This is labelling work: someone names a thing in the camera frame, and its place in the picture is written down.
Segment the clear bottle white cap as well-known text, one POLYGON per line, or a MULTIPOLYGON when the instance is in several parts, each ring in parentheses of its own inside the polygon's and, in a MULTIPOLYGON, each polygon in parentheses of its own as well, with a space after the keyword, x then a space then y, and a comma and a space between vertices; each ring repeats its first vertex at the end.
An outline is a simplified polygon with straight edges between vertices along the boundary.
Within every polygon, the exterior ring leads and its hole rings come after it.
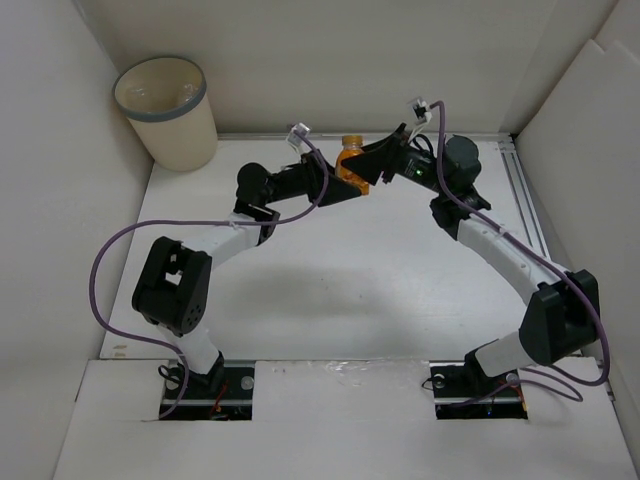
POLYGON ((122 94, 121 103, 127 109, 147 112, 151 110, 151 93, 144 85, 131 86, 122 94))

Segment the clear bottle blue label horizontal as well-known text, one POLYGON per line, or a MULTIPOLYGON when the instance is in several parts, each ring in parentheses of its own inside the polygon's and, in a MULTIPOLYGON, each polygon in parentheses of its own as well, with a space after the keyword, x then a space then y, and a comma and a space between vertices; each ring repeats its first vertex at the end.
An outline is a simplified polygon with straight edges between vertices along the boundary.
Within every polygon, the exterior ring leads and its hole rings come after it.
POLYGON ((176 106, 191 108, 197 106, 206 93, 206 84, 184 83, 178 88, 176 106))

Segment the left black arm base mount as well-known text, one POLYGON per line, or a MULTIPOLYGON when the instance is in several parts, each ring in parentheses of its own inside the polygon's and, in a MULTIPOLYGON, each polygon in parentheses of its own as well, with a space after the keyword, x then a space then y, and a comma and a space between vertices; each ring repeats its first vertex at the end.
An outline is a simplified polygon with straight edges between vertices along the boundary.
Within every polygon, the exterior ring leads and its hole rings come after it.
POLYGON ((161 364, 164 381, 159 418, 165 421, 249 421, 252 419, 255 363, 226 362, 222 374, 208 384, 203 376, 190 374, 187 390, 179 401, 183 368, 177 362, 161 364))

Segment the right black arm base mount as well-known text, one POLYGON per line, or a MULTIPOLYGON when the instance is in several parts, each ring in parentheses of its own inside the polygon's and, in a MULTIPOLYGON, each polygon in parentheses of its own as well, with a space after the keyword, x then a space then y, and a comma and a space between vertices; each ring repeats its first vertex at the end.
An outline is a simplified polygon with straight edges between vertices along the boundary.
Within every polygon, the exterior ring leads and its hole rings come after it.
POLYGON ((474 380, 462 361, 434 361, 421 387, 433 394, 438 420, 526 420, 516 370, 474 380))

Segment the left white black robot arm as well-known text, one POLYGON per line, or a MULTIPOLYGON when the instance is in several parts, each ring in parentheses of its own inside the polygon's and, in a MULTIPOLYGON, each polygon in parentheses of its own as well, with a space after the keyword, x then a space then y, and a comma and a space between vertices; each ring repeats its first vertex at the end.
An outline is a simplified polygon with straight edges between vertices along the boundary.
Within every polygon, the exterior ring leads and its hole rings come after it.
POLYGON ((214 226, 188 240, 154 241, 132 295, 132 307, 184 355, 188 384, 201 396, 222 387, 224 359, 201 324, 213 270, 235 255, 266 242, 280 214, 269 204, 305 196, 319 207, 361 196, 354 185, 313 153, 271 173, 258 163, 237 174, 236 203, 229 225, 214 226))

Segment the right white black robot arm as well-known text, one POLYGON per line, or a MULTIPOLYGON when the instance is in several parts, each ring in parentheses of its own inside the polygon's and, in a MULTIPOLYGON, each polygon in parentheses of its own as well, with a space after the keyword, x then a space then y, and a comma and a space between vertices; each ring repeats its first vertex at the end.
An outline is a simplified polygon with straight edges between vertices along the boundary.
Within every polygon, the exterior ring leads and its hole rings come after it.
POLYGON ((517 331, 465 355, 460 375, 468 390, 486 393, 503 374, 551 366, 599 340, 596 279, 540 257, 507 231, 474 186, 481 163, 472 140, 453 136, 432 153, 412 146, 399 126, 343 165, 371 185, 401 176, 435 192, 430 208, 438 226, 482 257, 525 303, 517 331))

